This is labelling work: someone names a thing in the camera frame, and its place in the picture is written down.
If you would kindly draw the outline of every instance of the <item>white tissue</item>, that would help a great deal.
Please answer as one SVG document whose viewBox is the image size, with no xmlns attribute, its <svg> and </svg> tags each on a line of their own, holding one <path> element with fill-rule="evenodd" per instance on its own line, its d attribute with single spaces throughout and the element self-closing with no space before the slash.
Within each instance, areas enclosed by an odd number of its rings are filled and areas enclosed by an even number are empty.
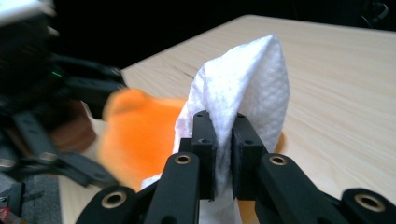
<svg viewBox="0 0 396 224">
<path fill-rule="evenodd" d="M 208 61 L 191 84 L 189 98 L 176 122 L 175 146 L 192 137 L 192 118 L 209 112 L 216 136 L 216 197 L 201 200 L 200 223 L 241 223 L 231 186 L 231 131 L 237 113 L 249 119 L 267 150 L 279 139 L 290 96 L 287 69 L 275 35 L 230 49 Z"/>
</svg>

